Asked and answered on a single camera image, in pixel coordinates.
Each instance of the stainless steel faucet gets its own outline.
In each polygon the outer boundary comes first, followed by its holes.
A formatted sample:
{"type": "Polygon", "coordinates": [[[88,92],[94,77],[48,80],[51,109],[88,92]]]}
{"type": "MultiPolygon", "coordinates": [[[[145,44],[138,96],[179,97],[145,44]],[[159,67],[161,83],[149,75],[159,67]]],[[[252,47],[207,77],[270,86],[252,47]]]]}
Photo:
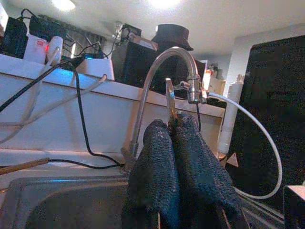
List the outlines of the stainless steel faucet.
{"type": "Polygon", "coordinates": [[[187,76],[187,82],[182,81],[179,86],[176,86],[175,89],[185,89],[187,90],[187,99],[190,104],[198,104],[198,103],[205,103],[206,102],[206,92],[202,87],[200,76],[198,75],[197,66],[195,63],[194,58],[189,54],[188,51],[182,48],[178,47],[172,47],[170,49],[165,50],[163,53],[161,53],[156,60],[153,62],[149,72],[147,73],[144,87],[143,87],[143,93],[142,98],[140,101],[140,106],[137,114],[137,120],[134,126],[132,140],[129,143],[129,149],[128,151],[126,149],[122,149],[122,154],[124,155],[125,159],[129,157],[127,161],[133,161],[135,162],[135,158],[138,151],[138,138],[139,138],[139,132],[140,127],[142,124],[142,118],[144,113],[144,105],[147,99],[148,91],[151,86],[151,82],[153,80],[153,76],[155,75],[157,69],[160,67],[160,65],[169,57],[171,56],[180,56],[182,59],[184,59],[187,69],[188,69],[188,76],[187,76]]]}

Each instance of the white hose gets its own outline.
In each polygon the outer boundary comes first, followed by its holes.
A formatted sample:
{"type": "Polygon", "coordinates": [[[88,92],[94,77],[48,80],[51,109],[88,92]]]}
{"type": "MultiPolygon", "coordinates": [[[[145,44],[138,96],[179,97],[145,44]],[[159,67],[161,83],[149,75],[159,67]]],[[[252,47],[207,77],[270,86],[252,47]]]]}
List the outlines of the white hose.
{"type": "MultiPolygon", "coordinates": [[[[107,76],[104,75],[101,79],[97,80],[95,83],[91,84],[89,87],[87,87],[86,89],[81,91],[81,95],[87,94],[88,92],[90,92],[93,89],[95,89],[96,87],[98,87],[101,83],[103,83],[106,80],[106,78],[107,78],[107,76]]],[[[38,120],[39,118],[41,118],[42,116],[44,116],[45,114],[47,114],[48,112],[50,112],[51,110],[57,108],[60,105],[63,105],[64,103],[66,103],[72,99],[75,99],[76,97],[77,97],[77,94],[72,94],[63,100],[56,101],[56,102],[46,106],[41,111],[32,115],[32,117],[29,118],[28,120],[26,120],[25,122],[2,122],[2,123],[0,123],[0,126],[21,126],[21,127],[23,127],[25,125],[31,124],[31,123],[35,122],[36,120],[38,120]]]]}
{"type": "Polygon", "coordinates": [[[253,199],[267,199],[267,198],[270,198],[271,196],[273,196],[280,188],[281,186],[281,183],[282,183],[282,177],[283,177],[283,170],[282,170],[282,162],[281,162],[281,158],[280,158],[280,155],[277,151],[277,148],[276,148],[276,145],[274,143],[274,141],[272,140],[270,134],[268,133],[268,131],[264,128],[264,126],[250,113],[248,112],[245,108],[243,108],[242,106],[240,106],[238,103],[222,96],[222,95],[219,95],[219,94],[216,94],[216,93],[213,93],[213,92],[209,92],[208,93],[208,96],[210,97],[215,97],[215,98],[218,98],[218,99],[222,99],[228,103],[231,103],[233,105],[235,105],[238,109],[240,109],[242,112],[244,112],[247,116],[249,116],[249,118],[251,118],[257,125],[258,127],[262,130],[262,132],[266,135],[268,141],[270,142],[271,146],[272,146],[272,149],[274,151],[274,155],[275,155],[275,158],[276,158],[276,161],[277,161],[277,167],[278,167],[278,178],[277,178],[277,183],[276,183],[276,186],[275,188],[273,189],[272,192],[270,192],[269,194],[267,195],[264,195],[264,196],[253,196],[253,195],[250,195],[248,193],[245,193],[237,188],[235,188],[235,190],[241,194],[241,195],[244,195],[246,197],[250,197],[250,198],[253,198],[253,199]]]}
{"type": "MultiPolygon", "coordinates": [[[[49,59],[47,64],[44,66],[44,68],[42,69],[40,74],[43,74],[49,68],[49,66],[52,64],[53,60],[55,59],[55,57],[56,57],[56,55],[58,54],[59,51],[60,51],[59,47],[56,47],[56,49],[54,50],[51,58],[49,59]]],[[[23,114],[21,116],[21,122],[26,122],[30,118],[30,116],[31,116],[31,114],[32,114],[32,112],[35,108],[37,98],[38,98],[38,96],[40,94],[40,91],[41,91],[42,81],[43,80],[39,81],[36,85],[34,85],[32,87],[32,90],[31,90],[32,93],[30,95],[28,106],[25,108],[25,111],[23,112],[23,114]]],[[[23,126],[19,126],[10,135],[8,135],[6,138],[0,140],[0,145],[7,142],[10,139],[12,139],[17,133],[19,133],[19,131],[22,128],[23,128],[23,126]]]]}

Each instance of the dark gray towel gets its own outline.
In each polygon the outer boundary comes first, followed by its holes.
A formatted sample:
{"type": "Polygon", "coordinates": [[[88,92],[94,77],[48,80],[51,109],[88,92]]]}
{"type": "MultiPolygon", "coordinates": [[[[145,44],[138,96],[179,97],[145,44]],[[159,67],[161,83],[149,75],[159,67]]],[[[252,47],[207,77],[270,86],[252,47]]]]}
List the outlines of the dark gray towel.
{"type": "Polygon", "coordinates": [[[144,133],[143,143],[128,181],[122,228],[146,228],[151,213],[159,212],[162,228],[176,229],[179,227],[179,184],[166,124],[154,120],[144,133]]]}
{"type": "Polygon", "coordinates": [[[180,186],[180,228],[219,228],[215,205],[229,221],[240,216],[239,198],[226,170],[203,140],[195,118],[178,113],[172,136],[180,186]]]}

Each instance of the black panel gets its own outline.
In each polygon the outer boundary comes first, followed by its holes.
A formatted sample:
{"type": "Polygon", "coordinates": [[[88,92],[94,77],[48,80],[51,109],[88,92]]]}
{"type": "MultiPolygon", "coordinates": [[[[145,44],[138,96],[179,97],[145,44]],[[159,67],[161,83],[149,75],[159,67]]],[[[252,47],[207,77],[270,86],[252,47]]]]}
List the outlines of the black panel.
{"type": "MultiPolygon", "coordinates": [[[[305,180],[305,36],[253,46],[240,104],[265,126],[283,164],[277,194],[264,200],[282,211],[284,185],[305,180]]],[[[240,167],[227,165],[234,185],[253,195],[265,195],[277,181],[277,162],[262,131],[240,111],[229,155],[240,167]]]]}

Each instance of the sink basin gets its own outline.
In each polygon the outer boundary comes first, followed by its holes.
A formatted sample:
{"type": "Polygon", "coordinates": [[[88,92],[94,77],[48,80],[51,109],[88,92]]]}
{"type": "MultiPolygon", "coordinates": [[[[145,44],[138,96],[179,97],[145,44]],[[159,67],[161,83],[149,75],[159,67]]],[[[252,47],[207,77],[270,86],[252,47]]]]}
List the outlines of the sink basin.
{"type": "Polygon", "coordinates": [[[122,176],[21,178],[0,213],[4,229],[120,229],[127,181],[122,176]]]}

